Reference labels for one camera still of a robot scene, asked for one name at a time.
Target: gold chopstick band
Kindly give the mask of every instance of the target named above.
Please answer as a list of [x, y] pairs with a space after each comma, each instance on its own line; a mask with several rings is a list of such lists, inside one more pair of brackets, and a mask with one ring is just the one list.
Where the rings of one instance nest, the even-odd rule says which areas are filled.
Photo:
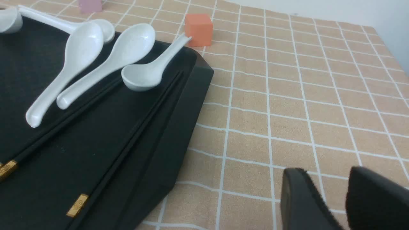
[[67, 212], [67, 216], [74, 218], [79, 213], [81, 208], [84, 206], [87, 199], [88, 199], [88, 195], [81, 194], [78, 197], [77, 201], [73, 204], [73, 206]]
[[14, 170], [17, 169], [17, 162], [15, 160], [9, 161], [0, 168], [0, 181], [8, 177]]

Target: black serving tray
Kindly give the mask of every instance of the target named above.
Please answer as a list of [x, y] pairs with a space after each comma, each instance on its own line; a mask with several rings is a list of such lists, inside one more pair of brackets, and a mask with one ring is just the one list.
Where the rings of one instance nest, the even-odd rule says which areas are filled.
[[[68, 110], [59, 110], [55, 104], [51, 106], [40, 128], [32, 129], [25, 123], [25, 111], [61, 69], [67, 37], [26, 18], [21, 32], [0, 36], [0, 52], [11, 57], [1, 69], [7, 64], [20, 63], [20, 67], [9, 68], [2, 79], [5, 81], [2, 87], [11, 89], [1, 97], [4, 109], [0, 116], [11, 122], [1, 131], [0, 137], [5, 137], [1, 143], [5, 151], [0, 157], [3, 161], [17, 159], [19, 162], [19, 169], [0, 183], [0, 200], [2, 206], [7, 207], [0, 209], [0, 223], [4, 229], [75, 229], [89, 225], [96, 214], [109, 212], [107, 206], [101, 206], [105, 200], [100, 198], [101, 194], [113, 189], [118, 200], [119, 192], [125, 193], [127, 201], [136, 198], [135, 189], [149, 175], [149, 169], [159, 163], [155, 157], [165, 150], [160, 146], [173, 138], [173, 155], [179, 161], [174, 162], [166, 175], [173, 180], [163, 189], [169, 191], [168, 184], [174, 184], [213, 75], [213, 70], [195, 51], [184, 48], [168, 65], [162, 83], [155, 89], [132, 92], [121, 82], [117, 71], [80, 97]], [[82, 75], [102, 63], [112, 45], [106, 46]], [[139, 63], [154, 60], [168, 46], [156, 42]], [[182, 114], [183, 124], [169, 131], [174, 122], [180, 122], [175, 114]], [[118, 188], [117, 181], [124, 180], [126, 174], [121, 172], [125, 168], [134, 169], [134, 180], [120, 182]], [[75, 218], [66, 216], [82, 193], [89, 195], [83, 210]], [[158, 203], [163, 197], [148, 199]], [[123, 205], [118, 205], [117, 210], [123, 214], [108, 219], [114, 222], [113, 228], [124, 223], [122, 216], [136, 211], [123, 199], [121, 202]], [[152, 205], [143, 210], [138, 207], [139, 219], [152, 208]]]

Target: block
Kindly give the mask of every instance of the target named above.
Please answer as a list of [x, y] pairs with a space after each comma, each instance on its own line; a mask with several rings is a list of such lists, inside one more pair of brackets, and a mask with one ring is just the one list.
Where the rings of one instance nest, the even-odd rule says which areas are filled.
[[211, 46], [213, 23], [207, 14], [187, 14], [184, 30], [192, 37], [189, 46]]
[[89, 14], [102, 11], [101, 0], [78, 0], [78, 6], [81, 13]]

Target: white grid lines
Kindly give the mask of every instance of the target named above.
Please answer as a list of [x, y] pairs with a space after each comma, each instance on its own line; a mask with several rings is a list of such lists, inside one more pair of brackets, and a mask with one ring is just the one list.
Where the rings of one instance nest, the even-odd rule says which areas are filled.
[[[265, 55], [265, 90], [267, 92], [267, 131], [268, 131], [268, 151], [269, 151], [269, 161], [270, 164], [273, 164], [273, 153], [272, 153], [272, 144], [271, 144], [271, 123], [270, 123], [270, 99], [269, 99], [269, 87], [268, 87], [268, 60], [267, 60], [267, 27], [265, 22], [265, 10], [263, 11], [264, 14], [264, 55]], [[271, 198], [275, 200], [275, 190], [274, 190], [274, 172], [273, 168], [270, 168], [270, 189], [271, 189]], [[273, 229], [277, 230], [277, 217], [276, 217], [276, 205], [272, 202], [272, 211], [273, 211]]]
[[[299, 81], [291, 81], [291, 80], [278, 79], [278, 78], [273, 78], [273, 77], [269, 77], [269, 79], [276, 79], [276, 80], [282, 80], [282, 81], [290, 81], [290, 82], [300, 83]], [[322, 87], [325, 87], [325, 88], [334, 88], [334, 89], [335, 89], [335, 87], [324, 86], [324, 85], [313, 84], [313, 83], [303, 82], [303, 84], [305, 84], [305, 85], [313, 85], [313, 86], [322, 86]], [[211, 83], [211, 85], [217, 86], [217, 87], [221, 87], [221, 88], [231, 88], [231, 87], [229, 87], [229, 86], [220, 86], [220, 85], [216, 85], [216, 84], [213, 84], [213, 83]], [[338, 87], [336, 87], [336, 88], [337, 88], [337, 89], [340, 89], [340, 90], [351, 91], [351, 92], [360, 92], [360, 93], [365, 93], [365, 94], [368, 94], [368, 95], [370, 94], [370, 93], [364, 92], [364, 91], [351, 90], [351, 89], [338, 88]], [[265, 92], [261, 92], [261, 91], [245, 90], [245, 89], [241, 89], [241, 88], [237, 88], [237, 87], [233, 87], [233, 89], [240, 90], [240, 91], [244, 91], [244, 92], [255, 92], [255, 93], [259, 93], [259, 94], [266, 94]], [[386, 96], [386, 95], [381, 95], [381, 94], [373, 94], [373, 93], [371, 93], [371, 94], [372, 94], [372, 95], [379, 95], [379, 96], [383, 96], [383, 97], [388, 97], [388, 96]], [[269, 95], [271, 95], [271, 96], [276, 96], [276, 97], [289, 98], [289, 99], [294, 99], [294, 100], [303, 100], [302, 98], [289, 97], [289, 96], [280, 95], [280, 94], [274, 94], [274, 93], [269, 93]], [[325, 105], [331, 105], [331, 106], [341, 106], [341, 105], [339, 105], [339, 104], [334, 104], [334, 103], [330, 103], [330, 102], [314, 101], [314, 100], [308, 100], [308, 99], [306, 99], [306, 101], [307, 101], [307, 102], [319, 103], [319, 104], [325, 104]], [[368, 112], [377, 112], [376, 110], [371, 110], [371, 109], [366, 109], [366, 108], [359, 108], [359, 107], [345, 106], [345, 105], [342, 105], [342, 106], [343, 106], [344, 108], [351, 108], [351, 109], [363, 110], [363, 111], [368, 111]], [[387, 112], [380, 112], [380, 113], [381, 113], [381, 114], [387, 114], [387, 115], [399, 116], [399, 117], [409, 117], [409, 115], [399, 114], [399, 113], [387, 113]], [[400, 135], [400, 134], [397, 134], [397, 133], [390, 133], [390, 134], [391, 134], [391, 135], [404, 136], [404, 135]]]
[[[218, 127], [213, 127], [213, 126], [208, 126], [208, 125], [203, 125], [200, 123], [196, 123], [197, 126], [200, 126], [202, 128], [207, 128], [207, 129], [213, 129], [213, 130], [218, 130], [218, 131], [229, 131], [229, 132], [235, 132], [235, 133], [240, 133], [243, 135], [252, 135], [255, 137], [260, 137], [260, 138], [266, 138], [268, 139], [269, 137], [266, 135], [261, 135], [261, 134], [257, 134], [257, 133], [249, 133], [249, 132], [242, 132], [239, 130], [235, 130], [235, 129], [226, 129], [226, 128], [218, 128]], [[372, 131], [372, 130], [366, 130], [366, 129], [360, 129], [360, 128], [353, 128], [351, 127], [351, 129], [357, 129], [357, 130], [364, 130], [364, 131]], [[277, 137], [270, 137], [271, 140], [279, 140], [279, 141], [284, 141], [284, 142], [289, 142], [289, 143], [295, 143], [295, 144], [302, 144], [302, 145], [308, 145], [308, 146], [312, 146], [311, 143], [308, 142], [302, 142], [302, 141], [297, 141], [297, 140], [291, 140], [291, 139], [285, 139], [285, 138], [277, 138]], [[355, 153], [355, 150], [353, 149], [344, 149], [344, 148], [339, 148], [339, 147], [332, 147], [332, 146], [326, 146], [326, 145], [322, 145], [322, 144], [315, 144], [316, 147], [320, 147], [320, 148], [325, 148], [325, 149], [332, 149], [332, 150], [338, 150], [338, 151], [342, 151], [342, 152], [349, 152], [349, 153]], [[394, 160], [398, 160], [398, 157], [393, 157], [393, 156], [387, 156], [387, 155], [381, 155], [381, 154], [377, 154], [377, 153], [369, 153], [369, 152], [363, 152], [363, 151], [358, 151], [359, 154], [365, 154], [365, 155], [369, 155], [369, 156], [377, 156], [380, 158], [388, 158], [388, 159], [394, 159]]]
[[330, 209], [330, 211], [334, 213], [346, 214], [346, 212], [342, 210]]
[[[290, 28], [292, 28], [291, 17], [288, 16], [288, 18], [290, 20]], [[294, 32], [293, 31], [291, 31], [291, 36], [292, 36], [292, 39], [294, 41]], [[322, 196], [322, 199], [324, 201], [326, 201], [324, 185], [322, 183], [322, 178], [321, 178], [321, 170], [319, 168], [319, 163], [318, 163], [317, 151], [315, 149], [314, 136], [312, 134], [311, 122], [310, 122], [310, 117], [309, 117], [309, 114], [308, 114], [307, 101], [306, 101], [306, 97], [305, 97], [305, 94], [304, 94], [304, 86], [303, 86], [303, 83], [302, 83], [301, 71], [300, 71], [300, 67], [299, 67], [299, 64], [298, 64], [297, 49], [296, 49], [296, 46], [295, 46], [295, 42], [293, 42], [293, 46], [294, 46], [294, 53], [295, 53], [295, 61], [297, 63], [297, 68], [298, 68], [298, 76], [299, 76], [300, 83], [301, 83], [300, 84], [301, 85], [301, 94], [303, 95], [304, 108], [305, 108], [305, 111], [306, 111], [306, 117], [307, 117], [307, 123], [308, 123], [308, 130], [310, 132], [310, 139], [311, 139], [311, 143], [312, 143], [312, 151], [314, 153], [315, 166], [317, 167], [319, 186], [321, 188], [321, 196]]]
[[213, 192], [219, 192], [219, 193], [230, 194], [230, 195], [235, 195], [235, 196], [247, 197], [247, 198], [252, 198], [252, 199], [262, 200], [262, 201], [280, 202], [280, 200], [274, 200], [274, 199], [271, 199], [271, 198], [268, 198], [268, 197], [254, 196], [254, 195], [238, 193], [238, 192], [233, 192], [233, 191], [228, 191], [228, 190], [214, 189], [214, 188], [211, 188], [211, 187], [209, 187], [207, 185], [203, 185], [201, 183], [194, 182], [194, 181], [179, 180], [179, 181], [176, 181], [176, 184], [179, 184], [179, 185], [195, 185], [195, 186], [199, 186], [199, 187], [205, 188], [205, 189], [213, 191]]
[[41, 0], [37, 0], [35, 1], [33, 4], [31, 4], [29, 7], [32, 8], [35, 4], [37, 4], [38, 2], [40, 2]]
[[[316, 24], [316, 22], [315, 22], [314, 19], [313, 19], [313, 21], [314, 21], [315, 30], [317, 31], [317, 34], [318, 34], [318, 41], [319, 41], [319, 43], [320, 43], [321, 46], [322, 46], [321, 38], [319, 37], [319, 32], [318, 32], [318, 29], [317, 29], [317, 24]], [[323, 54], [324, 54], [325, 63], [327, 64], [327, 67], [328, 67], [328, 69], [329, 69], [329, 71], [330, 71], [330, 76], [331, 76], [331, 80], [332, 80], [332, 83], [333, 83], [334, 88], [335, 88], [335, 93], [337, 94], [338, 103], [339, 103], [340, 106], [341, 106], [342, 115], [344, 116], [344, 120], [345, 120], [346, 126], [347, 126], [347, 128], [348, 128], [348, 132], [349, 132], [350, 138], [351, 138], [351, 140], [352, 140], [352, 144], [353, 144], [353, 146], [354, 146], [355, 153], [356, 153], [356, 156], [357, 156], [357, 158], [358, 158], [359, 165], [362, 166], [362, 161], [361, 161], [361, 158], [360, 158], [359, 153], [358, 153], [358, 148], [357, 148], [357, 145], [356, 145], [356, 143], [355, 143], [355, 139], [354, 139], [354, 137], [353, 137], [353, 135], [352, 135], [351, 128], [349, 127], [348, 118], [346, 117], [345, 109], [344, 109], [344, 107], [343, 107], [343, 105], [342, 105], [341, 97], [339, 96], [338, 89], [337, 89], [337, 87], [336, 87], [335, 80], [334, 80], [334, 77], [333, 77], [332, 72], [331, 72], [331, 66], [330, 66], [329, 63], [328, 63], [328, 59], [327, 59], [327, 56], [326, 56], [326, 54], [325, 54], [324, 48], [322, 48], [322, 52], [323, 52]]]
[[[213, 12], [211, 13], [211, 18], [210, 20], [213, 22], [213, 18], [214, 18], [214, 12], [216, 11], [216, 5], [217, 5], [217, 0], [214, 1], [214, 6], [213, 6]], [[203, 47], [203, 51], [202, 51], [202, 56], [205, 54], [206, 51], [206, 46]]]
[[115, 27], [117, 27], [117, 25], [119, 25], [121, 23], [121, 21], [125, 18], [125, 16], [128, 14], [128, 12], [130, 11], [130, 9], [132, 9], [132, 7], [135, 5], [136, 0], [133, 0], [132, 5], [129, 6], [129, 8], [126, 10], [126, 12], [122, 15], [122, 17], [118, 20], [118, 22], [114, 25]]
[[[233, 89], [237, 89], [237, 90], [240, 90], [240, 91], [248, 92], [248, 90], [242, 90], [242, 89], [239, 89], [239, 88], [233, 88]], [[319, 101], [311, 101], [311, 100], [306, 100], [306, 101], [307, 101], [307, 102], [320, 103]], [[204, 104], [204, 105], [217, 105], [217, 106], [229, 108], [229, 106], [227, 106], [227, 105], [223, 105], [223, 104], [216, 103], [216, 102], [204, 102], [203, 104]], [[263, 115], [270, 115], [270, 116], [274, 116], [274, 117], [283, 117], [283, 118], [288, 118], [288, 119], [293, 119], [293, 120], [307, 121], [307, 119], [305, 119], [305, 118], [300, 118], [300, 117], [291, 117], [291, 116], [280, 115], [280, 114], [275, 114], [275, 113], [265, 113], [265, 112], [261, 112], [261, 111], [256, 111], [256, 110], [252, 110], [252, 109], [244, 109], [244, 108], [234, 107], [234, 106], [230, 106], [230, 108], [232, 108], [232, 109], [237, 109], [237, 110], [241, 110], [241, 111], [247, 111], [247, 112], [252, 112], [252, 113], [263, 114]], [[348, 128], [347, 125], [342, 125], [342, 124], [335, 124], [335, 123], [315, 121], [315, 120], [310, 120], [310, 122], [311, 122], [311, 123], [318, 123], [318, 124], [326, 124], [326, 125], [331, 125], [331, 126], [337, 126], [337, 127], [342, 127], [342, 128]], [[377, 130], [372, 130], [372, 129], [359, 128], [359, 127], [349, 127], [349, 128], [350, 128], [350, 129], [355, 129], [355, 130], [368, 131], [368, 132], [372, 132], [372, 133], [390, 134], [391, 136], [398, 136], [398, 137], [403, 137], [403, 138], [409, 138], [409, 136], [405, 136], [405, 135], [401, 135], [401, 134], [396, 134], [396, 133], [387, 133], [387, 132], [383, 132], [383, 131], [377, 131]]]
[[163, 200], [162, 200], [162, 205], [160, 207], [160, 213], [158, 217], [158, 225], [156, 226], [156, 230], [160, 229], [160, 224], [162, 223], [163, 220], [163, 215], [165, 214], [165, 208], [166, 208], [166, 202], [168, 201], [168, 196], [167, 195]]
[[164, 0], [162, 0], [162, 2], [160, 3], [159, 9], [156, 11], [155, 16], [152, 18], [151, 22], [149, 23], [150, 25], [152, 25], [153, 21], [156, 19], [157, 15], [159, 14], [159, 11], [162, 9], [163, 2], [164, 2]]
[[197, 230], [207, 230], [206, 228], [202, 228], [200, 226], [190, 224], [190, 223], [156, 223], [152, 221], [142, 221], [143, 224], [156, 226], [156, 229], [160, 229], [160, 227], [174, 227], [174, 228], [194, 228]]
[[[350, 51], [350, 53], [351, 53], [352, 59], [353, 59], [354, 62], [355, 62], [355, 58], [354, 58], [354, 56], [352, 55], [352, 51], [351, 51], [351, 49], [349, 48], [348, 43], [346, 43], [346, 46], [348, 47], [348, 49], [349, 49], [349, 51]], [[358, 72], [359, 72], [360, 76], [362, 77], [361, 70], [358, 68], [358, 65], [356, 64], [356, 62], [355, 62], [355, 65], [356, 65], [356, 67], [357, 67], [357, 69], [358, 69]], [[368, 88], [368, 86], [367, 86], [367, 84], [366, 84], [365, 78], [362, 77], [362, 80], [363, 80], [363, 82], [364, 82], [364, 85], [365, 85], [365, 87], [366, 87], [366, 90], [367, 90], [368, 92], [370, 92], [370, 91], [369, 91], [369, 88]], [[398, 150], [397, 150], [397, 148], [396, 148], [396, 146], [395, 146], [395, 143], [393, 142], [393, 140], [392, 140], [392, 138], [391, 138], [391, 135], [389, 134], [388, 127], [386, 126], [385, 121], [383, 120], [382, 115], [381, 115], [381, 113], [379, 112], [378, 107], [377, 107], [377, 105], [376, 105], [376, 103], [375, 103], [375, 100], [373, 99], [371, 93], [369, 93], [369, 97], [371, 98], [371, 101], [372, 101], [372, 103], [373, 103], [373, 106], [375, 107], [375, 110], [376, 110], [377, 113], [378, 113], [378, 116], [379, 116], [379, 118], [380, 118], [380, 120], [381, 120], [381, 122], [382, 122], [382, 125], [383, 125], [385, 131], [387, 132], [387, 135], [388, 135], [388, 138], [389, 138], [390, 143], [392, 144], [393, 150], [395, 151], [396, 155], [398, 156], [398, 160], [399, 160], [399, 162], [400, 162], [400, 164], [401, 164], [401, 166], [402, 166], [402, 168], [403, 168], [403, 172], [405, 173], [406, 178], [409, 180], [409, 175], [408, 175], [408, 172], [406, 171], [406, 167], [405, 167], [405, 165], [403, 164], [403, 161], [402, 161], [402, 159], [401, 159], [401, 157], [400, 157], [400, 155], [399, 155], [399, 153], [398, 153]]]
[[[241, 13], [241, 6], [239, 7], [239, 12], [238, 12], [238, 21], [240, 22], [240, 13]], [[236, 33], [236, 44], [234, 46], [234, 56], [237, 54], [237, 43], [238, 43], [238, 33]], [[236, 67], [236, 57], [234, 57], [233, 60], [233, 70]], [[232, 100], [232, 95], [233, 95], [233, 85], [234, 85], [234, 72], [231, 75], [231, 89], [230, 89], [230, 97], [229, 97], [229, 106], [231, 106], [231, 100]], [[222, 161], [222, 170], [220, 173], [220, 190], [223, 190], [223, 181], [224, 181], [224, 174], [225, 174], [225, 165], [226, 165], [226, 154], [227, 154], [227, 140], [229, 138], [229, 126], [230, 126], [230, 111], [231, 108], [228, 109], [227, 112], [227, 122], [226, 122], [226, 136], [225, 136], [225, 145], [223, 149], [223, 161]], [[221, 206], [222, 206], [222, 193], [219, 193], [219, 199], [218, 199], [218, 204], [217, 204], [217, 213], [216, 213], [216, 230], [219, 230], [220, 227], [220, 212], [221, 212]]]
[[[198, 149], [195, 149], [195, 148], [191, 148], [191, 147], [189, 147], [188, 150], [192, 150], [192, 151], [194, 151], [194, 152], [196, 152], [196, 153], [204, 154], [204, 155], [207, 155], [207, 156], [210, 156], [210, 157], [214, 157], [214, 158], [219, 158], [219, 159], [222, 158], [222, 156], [217, 156], [217, 155], [214, 155], [214, 154], [211, 154], [211, 153], [206, 153], [206, 152], [204, 152], [204, 151], [201, 151], [201, 150], [198, 150]], [[226, 159], [228, 159], [228, 160], [233, 160], [233, 161], [237, 161], [237, 162], [241, 162], [241, 163], [246, 163], [246, 164], [254, 164], [254, 165], [260, 165], [260, 166], [270, 167], [270, 168], [273, 168], [273, 169], [285, 169], [285, 168], [286, 168], [286, 167], [280, 166], [280, 165], [266, 164], [266, 163], [257, 162], [257, 161], [250, 161], [250, 160], [242, 160], [242, 159], [233, 158], [233, 157], [226, 157]], [[317, 172], [308, 171], [308, 173], [309, 173], [309, 174], [312, 174], [312, 175], [318, 175]], [[322, 176], [326, 176], [326, 177], [331, 177], [331, 178], [337, 178], [337, 179], [342, 179], [342, 180], [348, 180], [348, 177], [345, 177], [345, 176], [337, 176], [337, 175], [324, 174], [324, 173], [321, 173], [321, 175], [322, 175]], [[207, 189], [209, 189], [209, 190], [211, 190], [211, 191], [219, 191], [218, 189], [210, 188], [210, 187], [205, 186], [205, 185], [199, 185], [199, 183], [193, 182], [193, 181], [190, 181], [190, 182], [186, 182], [186, 181], [185, 181], [185, 182], [183, 182], [183, 183], [190, 183], [190, 184], [195, 183], [196, 185], [201, 186], [201, 187], [204, 187], [204, 188], [207, 188]]]
[[178, 36], [178, 35], [179, 35], [179, 33], [180, 33], [180, 29], [182, 28], [183, 23], [184, 23], [184, 21], [185, 21], [185, 19], [186, 19], [186, 14], [187, 14], [187, 12], [188, 12], [188, 10], [189, 10], [189, 7], [190, 7], [190, 3], [191, 3], [191, 1], [192, 1], [192, 0], [189, 0], [189, 3], [188, 3], [188, 5], [187, 5], [187, 7], [186, 7], [185, 14], [183, 15], [182, 21], [180, 22], [180, 25], [179, 25], [178, 31], [177, 31], [177, 33], [176, 33], [175, 38], [173, 39], [173, 42], [175, 42], [175, 40], [176, 40], [177, 36]]
[[[398, 85], [396, 84], [395, 80], [393, 79], [393, 77], [391, 76], [391, 74], [389, 73], [389, 71], [387, 70], [387, 68], [386, 68], [386, 66], [385, 66], [385, 64], [384, 64], [384, 62], [383, 62], [383, 60], [382, 60], [382, 58], [381, 58], [381, 57], [379, 56], [379, 54], [378, 54], [378, 51], [377, 51], [377, 50], [375, 49], [375, 47], [373, 46], [371, 40], [369, 39], [369, 36], [368, 36], [366, 33], [365, 33], [365, 36], [366, 36], [366, 38], [369, 40], [372, 49], [375, 51], [376, 55], [378, 56], [378, 59], [379, 59], [379, 61], [381, 62], [383, 68], [384, 68], [385, 71], [386, 71], [386, 73], [388, 74], [389, 78], [390, 78], [391, 81], [395, 84], [395, 87], [396, 87], [396, 89], [398, 90], [398, 93], [399, 93], [400, 97], [401, 97], [401, 98], [405, 98], [405, 97], [402, 95], [402, 93], [401, 93], [401, 91], [400, 91]], [[405, 102], [406, 106], [409, 108], [408, 102], [407, 102], [406, 100], [403, 100], [403, 101]]]
[[72, 2], [70, 2], [70, 4], [66, 5], [62, 10], [60, 10], [60, 12], [58, 12], [58, 14], [56, 15], [56, 17], [60, 16], [60, 14], [63, 13], [64, 10], [66, 10], [68, 7], [70, 7], [70, 5], [71, 5], [72, 3], [74, 3], [74, 2], [76, 2], [76, 0], [73, 0]]

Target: spoon bowl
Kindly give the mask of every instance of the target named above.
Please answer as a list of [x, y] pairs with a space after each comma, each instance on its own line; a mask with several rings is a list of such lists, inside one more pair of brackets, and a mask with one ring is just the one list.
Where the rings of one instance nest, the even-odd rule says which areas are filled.
[[144, 65], [128, 65], [121, 71], [125, 85], [136, 92], [147, 91], [162, 81], [166, 66], [192, 37], [179, 36], [156, 60]]
[[143, 92], [160, 84], [162, 78], [157, 76], [161, 76], [162, 72], [163, 71], [160, 68], [149, 63], [145, 65], [125, 66], [121, 71], [121, 75], [126, 87], [135, 92]]
[[41, 124], [45, 112], [58, 94], [98, 57], [102, 47], [103, 32], [95, 23], [85, 23], [69, 36], [63, 69], [26, 112], [26, 121], [31, 127]]
[[23, 18], [16, 7], [0, 10], [0, 34], [12, 34], [21, 29]]
[[[51, 15], [45, 14], [43, 12], [18, 5], [21, 15], [27, 18], [31, 18], [33, 20], [39, 21], [41, 23], [53, 26], [57, 29], [60, 29], [68, 34], [72, 34], [75, 29], [82, 26], [84, 23], [74, 23], [70, 22], [61, 18], [53, 17]], [[114, 39], [115, 36], [115, 28], [107, 20], [104, 19], [95, 19], [91, 20], [90, 22], [96, 23], [99, 25], [103, 32], [104, 43], [109, 43]]]
[[127, 28], [117, 39], [104, 63], [65, 89], [57, 97], [60, 109], [68, 108], [85, 91], [112, 72], [145, 57], [155, 43], [155, 30], [146, 23]]

